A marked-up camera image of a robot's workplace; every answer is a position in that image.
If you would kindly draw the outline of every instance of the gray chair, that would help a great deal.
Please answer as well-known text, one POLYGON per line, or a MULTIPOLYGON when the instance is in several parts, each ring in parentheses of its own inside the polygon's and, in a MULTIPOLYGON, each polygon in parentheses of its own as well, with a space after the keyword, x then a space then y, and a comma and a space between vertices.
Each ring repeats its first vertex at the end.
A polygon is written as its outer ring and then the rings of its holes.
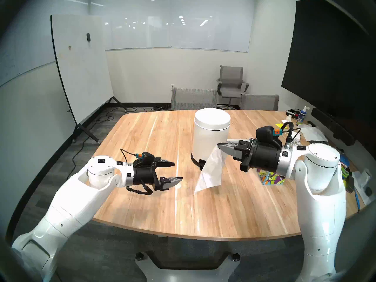
POLYGON ((229 98, 229 104, 222 109, 234 109, 231 107, 231 99, 241 99, 241 94, 248 89, 249 83, 243 81, 243 67, 225 67, 221 65, 219 74, 218 95, 223 99, 229 98), (246 84, 246 88, 242 90, 242 84, 246 84))
POLYGON ((278 95, 242 94, 240 109, 242 110, 278 110, 278 95))
POLYGON ((215 89, 180 89, 172 87, 171 110, 199 110, 217 107, 215 89))

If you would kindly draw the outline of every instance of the whiteboard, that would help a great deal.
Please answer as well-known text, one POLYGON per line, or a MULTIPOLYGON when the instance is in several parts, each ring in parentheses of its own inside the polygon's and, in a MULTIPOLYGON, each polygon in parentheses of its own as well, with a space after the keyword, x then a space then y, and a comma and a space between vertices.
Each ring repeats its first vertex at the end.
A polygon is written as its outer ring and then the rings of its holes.
POLYGON ((106 50, 169 47, 171 0, 90 0, 102 16, 106 50))
POLYGON ((114 95, 101 24, 101 18, 96 16, 51 16, 56 64, 76 123, 114 95))
POLYGON ((89 1, 89 14, 103 19, 106 50, 176 47, 248 51, 255 0, 89 1))
POLYGON ((170 46, 247 52, 254 2, 171 0, 170 46))
POLYGON ((0 39, 0 85, 55 61, 50 15, 88 15, 88 0, 27 0, 0 39))

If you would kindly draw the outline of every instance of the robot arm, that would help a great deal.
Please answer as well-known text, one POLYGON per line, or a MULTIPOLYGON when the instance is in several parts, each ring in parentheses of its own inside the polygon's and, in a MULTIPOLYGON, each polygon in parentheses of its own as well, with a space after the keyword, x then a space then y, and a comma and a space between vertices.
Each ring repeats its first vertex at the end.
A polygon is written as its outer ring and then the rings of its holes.
POLYGON ((56 269, 56 257, 68 240, 79 228, 89 222, 115 187, 126 187, 129 191, 151 195, 154 191, 165 191, 178 184, 181 177, 157 178, 155 168, 171 167, 173 162, 154 157, 148 152, 132 163, 115 161, 109 156, 95 156, 56 192, 46 215, 29 233, 19 236, 13 243, 21 258, 34 271, 49 281, 56 269), (115 174, 119 169, 121 176, 115 174), (142 184, 146 192, 133 190, 132 185, 142 184))
POLYGON ((260 168, 295 179, 298 221, 305 245, 297 282, 329 281, 336 274, 334 257, 346 217, 346 192, 339 153, 326 144, 283 146, 272 126, 257 129, 249 141, 219 143, 241 162, 240 170, 260 168))

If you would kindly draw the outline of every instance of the colorful tissue box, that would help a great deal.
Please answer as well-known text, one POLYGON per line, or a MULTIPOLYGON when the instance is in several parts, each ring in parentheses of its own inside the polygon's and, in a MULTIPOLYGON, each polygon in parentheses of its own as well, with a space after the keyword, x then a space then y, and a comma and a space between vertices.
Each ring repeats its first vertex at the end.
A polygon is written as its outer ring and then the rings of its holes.
POLYGON ((282 185, 285 182, 286 177, 280 176, 276 173, 268 172, 265 170, 257 169, 261 183, 263 185, 282 185))

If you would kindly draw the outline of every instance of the table edge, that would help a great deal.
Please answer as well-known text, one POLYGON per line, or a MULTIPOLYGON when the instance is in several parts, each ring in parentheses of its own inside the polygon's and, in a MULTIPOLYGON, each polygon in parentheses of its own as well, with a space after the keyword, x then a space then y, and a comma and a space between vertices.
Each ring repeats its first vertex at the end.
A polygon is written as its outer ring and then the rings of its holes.
POLYGON ((288 238, 291 236, 301 235, 301 232, 296 232, 293 234, 285 234, 285 235, 273 235, 273 236, 257 236, 257 237, 219 237, 219 236, 202 236, 202 235, 181 235, 181 234, 172 234, 167 232, 156 232, 153 230, 147 230, 142 228, 133 228, 131 226, 124 226, 122 224, 112 223, 109 221, 104 221, 98 218, 92 218, 93 221, 103 223, 110 226, 115 226, 117 228, 123 228, 127 230, 132 230, 136 232, 142 232, 144 234, 153 234, 153 235, 162 235, 168 236, 173 238, 186 238, 189 240, 204 240, 204 241, 262 241, 262 240, 276 240, 280 238, 288 238))

